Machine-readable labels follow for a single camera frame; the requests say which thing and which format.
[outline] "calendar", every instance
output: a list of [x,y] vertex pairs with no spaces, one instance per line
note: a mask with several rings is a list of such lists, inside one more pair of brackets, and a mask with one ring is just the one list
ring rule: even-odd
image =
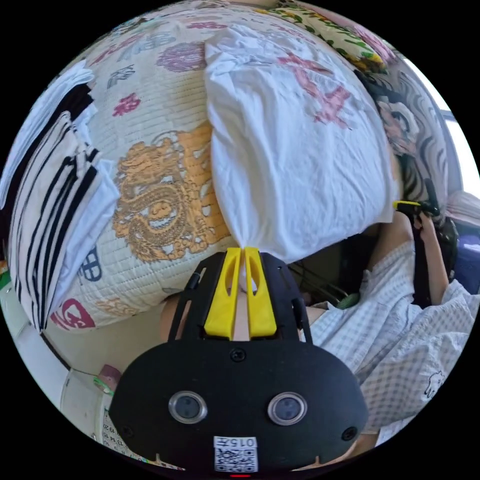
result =
[[109,411],[107,408],[103,409],[103,429],[101,432],[101,436],[103,445],[105,445],[105,447],[108,447],[109,449],[115,450],[119,454],[126,455],[127,457],[138,460],[140,462],[144,462],[146,464],[158,465],[159,467],[163,467],[166,469],[185,470],[184,468],[170,465],[169,463],[165,463],[164,461],[150,461],[140,455],[137,455],[136,453],[133,453],[125,445],[124,441],[117,433],[117,430],[115,429],[114,424],[110,419]]

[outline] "quilted blanket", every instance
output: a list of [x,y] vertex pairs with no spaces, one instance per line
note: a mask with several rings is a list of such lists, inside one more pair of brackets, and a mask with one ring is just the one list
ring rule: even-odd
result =
[[147,311],[235,246],[212,188],[204,41],[232,24],[322,40],[247,6],[195,4],[135,18],[75,59],[95,74],[89,130],[121,198],[50,328],[86,332]]

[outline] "dragon pattern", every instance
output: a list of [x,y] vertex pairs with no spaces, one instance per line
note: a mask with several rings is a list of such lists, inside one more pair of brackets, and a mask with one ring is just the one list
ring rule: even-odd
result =
[[212,127],[169,131],[132,145],[118,163],[118,238],[147,263],[205,251],[230,236],[213,190]]

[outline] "camera lens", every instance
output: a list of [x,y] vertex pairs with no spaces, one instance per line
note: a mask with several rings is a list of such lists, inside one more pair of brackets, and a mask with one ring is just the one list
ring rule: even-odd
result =
[[268,404],[267,413],[277,425],[294,425],[307,413],[307,402],[298,393],[291,391],[280,393]]
[[207,416],[204,399],[192,391],[179,391],[168,402],[170,415],[182,424],[196,424]]

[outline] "window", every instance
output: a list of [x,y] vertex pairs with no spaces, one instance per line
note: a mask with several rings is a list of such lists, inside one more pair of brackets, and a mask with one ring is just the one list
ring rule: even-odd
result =
[[456,155],[458,157],[463,190],[480,198],[480,173],[475,164],[472,150],[470,150],[467,139],[465,138],[460,125],[455,120],[450,107],[429,79],[410,60],[404,58],[403,61],[415,72],[420,81],[425,85],[425,88],[430,93],[433,101],[440,109],[441,114],[446,121],[446,126],[450,132],[453,145],[455,146]]

